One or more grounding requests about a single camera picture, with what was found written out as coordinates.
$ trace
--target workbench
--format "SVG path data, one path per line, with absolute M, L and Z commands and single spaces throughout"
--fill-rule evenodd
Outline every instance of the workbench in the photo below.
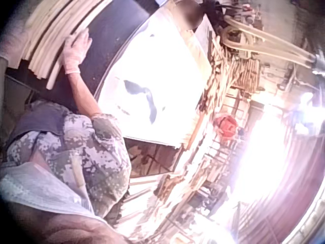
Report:
M 93 41 L 86 59 L 80 65 L 80 70 L 93 95 L 106 70 L 116 61 L 114 57 L 149 16 L 150 14 L 134 0 L 117 0 L 112 1 L 89 25 L 89 35 Z M 76 111 L 71 87 L 63 68 L 52 90 L 45 88 L 47 80 L 37 79 L 28 69 L 27 61 L 22 60 L 18 70 L 7 69 L 6 73 L 36 91 L 40 98 L 57 102 Z

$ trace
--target sleeve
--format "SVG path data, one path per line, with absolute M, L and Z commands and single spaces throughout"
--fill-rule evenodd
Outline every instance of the sleeve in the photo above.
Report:
M 104 217 L 126 193 L 131 163 L 117 119 L 110 114 L 95 114 L 96 158 L 89 197 L 97 216 Z

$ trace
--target camouflage shirt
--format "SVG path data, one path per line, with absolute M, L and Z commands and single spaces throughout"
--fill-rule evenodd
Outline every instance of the camouflage shirt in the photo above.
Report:
M 62 136 L 51 132 L 30 131 L 11 143 L 6 166 L 29 162 L 40 152 L 52 173 L 73 189 L 72 158 L 81 161 L 86 189 L 97 216 L 104 217 L 127 190 L 131 163 L 117 120 L 110 114 L 96 114 L 91 119 L 70 112 L 63 106 L 43 101 L 63 110 Z

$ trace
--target workshop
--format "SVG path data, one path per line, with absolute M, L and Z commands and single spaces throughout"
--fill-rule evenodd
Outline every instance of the workshop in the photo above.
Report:
M 325 243 L 323 0 L 16 2 L 8 242 Z

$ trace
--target person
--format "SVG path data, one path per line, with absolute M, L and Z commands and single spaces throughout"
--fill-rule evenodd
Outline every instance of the person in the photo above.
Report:
M 37 243 L 127 243 L 103 217 L 127 191 L 131 163 L 118 121 L 101 112 L 80 75 L 88 29 L 74 39 L 66 39 L 62 62 L 80 114 L 48 101 L 30 104 L 9 137 L 0 193 Z M 2 63 L 17 42 L 23 45 L 3 39 Z

